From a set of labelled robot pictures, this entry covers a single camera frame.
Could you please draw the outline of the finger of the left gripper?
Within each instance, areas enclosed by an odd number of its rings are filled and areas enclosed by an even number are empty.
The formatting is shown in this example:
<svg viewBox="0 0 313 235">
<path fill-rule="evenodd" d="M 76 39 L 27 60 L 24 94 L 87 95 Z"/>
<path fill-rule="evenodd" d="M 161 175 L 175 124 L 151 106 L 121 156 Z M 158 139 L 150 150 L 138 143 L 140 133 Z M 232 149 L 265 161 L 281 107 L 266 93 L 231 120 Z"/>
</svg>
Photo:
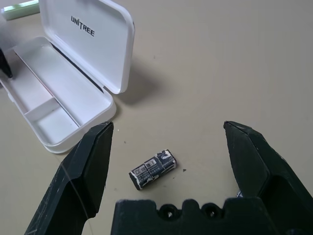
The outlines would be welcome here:
<svg viewBox="0 0 313 235">
<path fill-rule="evenodd" d="M 7 62 L 7 59 L 4 56 L 2 49 L 0 48 L 0 70 L 8 77 L 12 78 L 13 74 L 11 68 Z"/>
</svg>

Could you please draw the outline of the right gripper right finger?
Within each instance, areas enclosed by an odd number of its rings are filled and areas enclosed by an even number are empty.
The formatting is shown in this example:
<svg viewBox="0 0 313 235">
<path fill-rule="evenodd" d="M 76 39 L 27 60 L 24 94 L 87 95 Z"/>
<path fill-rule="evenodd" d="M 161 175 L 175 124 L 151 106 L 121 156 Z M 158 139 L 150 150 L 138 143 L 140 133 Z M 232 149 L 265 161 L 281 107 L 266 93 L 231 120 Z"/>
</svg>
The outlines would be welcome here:
<svg viewBox="0 0 313 235">
<path fill-rule="evenodd" d="M 285 159 L 249 126 L 226 121 L 224 129 L 243 197 L 260 198 L 280 234 L 311 235 L 313 198 Z"/>
</svg>

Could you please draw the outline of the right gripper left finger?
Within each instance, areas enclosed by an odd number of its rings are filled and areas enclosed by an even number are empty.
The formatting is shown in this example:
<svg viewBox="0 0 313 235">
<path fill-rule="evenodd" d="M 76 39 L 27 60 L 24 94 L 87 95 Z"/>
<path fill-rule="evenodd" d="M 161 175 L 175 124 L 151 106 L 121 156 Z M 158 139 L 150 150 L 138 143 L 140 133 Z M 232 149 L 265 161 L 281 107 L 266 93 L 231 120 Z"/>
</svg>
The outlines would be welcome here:
<svg viewBox="0 0 313 235">
<path fill-rule="evenodd" d="M 61 161 L 25 234 L 80 235 L 99 212 L 104 193 L 114 125 L 88 130 Z"/>
</svg>

